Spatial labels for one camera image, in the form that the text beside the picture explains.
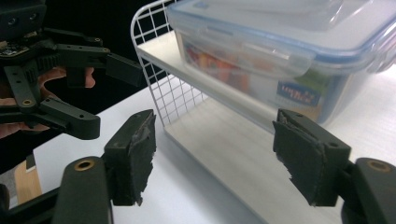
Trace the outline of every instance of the white tabletop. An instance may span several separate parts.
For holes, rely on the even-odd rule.
[[[396,164],[396,66],[372,76],[356,100],[326,128],[352,146],[351,161],[372,157]],[[62,134],[35,150],[43,192],[57,188],[64,167],[103,147],[132,114],[154,108],[144,89],[99,114],[101,136],[90,141]],[[115,223],[261,223],[219,181],[164,134],[156,121],[154,169],[141,207],[114,207]]]

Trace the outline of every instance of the transparent food container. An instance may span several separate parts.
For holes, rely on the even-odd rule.
[[[166,12],[192,72],[325,123],[394,64],[396,2],[307,2],[184,0]]]

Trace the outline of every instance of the human hand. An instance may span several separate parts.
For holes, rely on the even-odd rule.
[[[95,85],[95,80],[92,77],[93,73],[93,68],[89,67],[85,69],[85,87],[86,88],[92,88]],[[51,81],[53,79],[58,79],[66,77],[66,70],[63,67],[55,67],[51,70],[49,70],[47,73],[41,75],[38,77],[38,86],[40,87],[41,95],[43,99],[52,96],[56,97],[55,94],[52,92],[48,91],[45,87],[45,83],[48,81]],[[0,95],[0,106],[1,105],[15,105],[15,99],[10,98],[10,92],[2,92],[2,95]],[[33,129],[31,129],[29,126],[27,126],[23,122],[18,122],[18,123],[8,123],[8,124],[0,124],[0,138],[4,138],[6,136],[9,136],[13,133],[16,133],[19,130],[24,130],[24,131],[45,131],[47,130],[48,127],[44,126],[42,124],[37,124]]]

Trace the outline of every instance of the black background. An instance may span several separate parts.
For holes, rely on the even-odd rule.
[[[47,0],[44,26],[101,37],[104,46],[113,53],[138,62],[130,36],[131,21],[139,8],[152,1]],[[89,90],[69,89],[64,78],[48,82],[46,87],[63,101],[93,114],[100,113],[147,87],[143,78],[141,85],[134,87],[107,77],[101,69],[96,69],[93,77],[96,85]],[[35,147],[58,134],[53,130],[36,135],[18,132],[0,139],[0,174],[24,161]]]

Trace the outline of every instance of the wire grid panel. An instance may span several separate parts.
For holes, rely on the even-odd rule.
[[[177,0],[159,0],[136,11],[131,24],[131,37],[136,52],[138,45],[172,31],[165,10],[175,2]],[[139,54],[137,56],[163,125],[178,119],[207,98],[190,84]]]

